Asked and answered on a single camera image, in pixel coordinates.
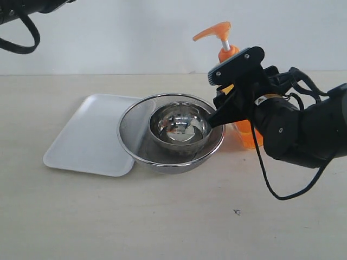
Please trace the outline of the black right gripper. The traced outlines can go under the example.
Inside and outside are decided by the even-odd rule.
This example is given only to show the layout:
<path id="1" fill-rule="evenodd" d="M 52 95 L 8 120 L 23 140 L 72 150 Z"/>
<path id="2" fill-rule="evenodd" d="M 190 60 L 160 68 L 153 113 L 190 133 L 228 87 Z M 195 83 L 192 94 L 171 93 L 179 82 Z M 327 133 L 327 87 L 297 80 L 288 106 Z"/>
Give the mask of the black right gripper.
<path id="1" fill-rule="evenodd" d="M 218 86 L 213 103 L 216 111 L 207 119 L 212 128 L 244 120 L 290 118 L 289 103 L 263 68 Z"/>

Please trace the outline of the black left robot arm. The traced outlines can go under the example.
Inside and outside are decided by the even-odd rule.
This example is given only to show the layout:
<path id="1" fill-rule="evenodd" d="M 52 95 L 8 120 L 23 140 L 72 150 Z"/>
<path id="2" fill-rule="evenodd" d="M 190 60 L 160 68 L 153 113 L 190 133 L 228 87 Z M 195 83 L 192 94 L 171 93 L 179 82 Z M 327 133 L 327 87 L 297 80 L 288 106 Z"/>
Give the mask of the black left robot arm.
<path id="1" fill-rule="evenodd" d="M 66 4 L 73 2 L 74 0 L 1 0 L 1 24 L 19 19 L 19 11 L 23 12 L 26 15 L 30 15 L 36 12 L 48 14 Z"/>

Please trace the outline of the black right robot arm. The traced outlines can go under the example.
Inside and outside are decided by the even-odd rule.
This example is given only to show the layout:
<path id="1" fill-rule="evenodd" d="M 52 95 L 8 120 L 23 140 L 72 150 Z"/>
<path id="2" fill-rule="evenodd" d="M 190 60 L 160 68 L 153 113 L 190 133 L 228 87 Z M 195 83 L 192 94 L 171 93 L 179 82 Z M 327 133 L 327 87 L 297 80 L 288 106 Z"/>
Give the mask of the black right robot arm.
<path id="1" fill-rule="evenodd" d="M 256 68 L 215 98 L 211 127 L 248 120 L 262 135 L 266 154 L 308 168 L 346 156 L 346 84 L 320 91 L 302 71 Z"/>

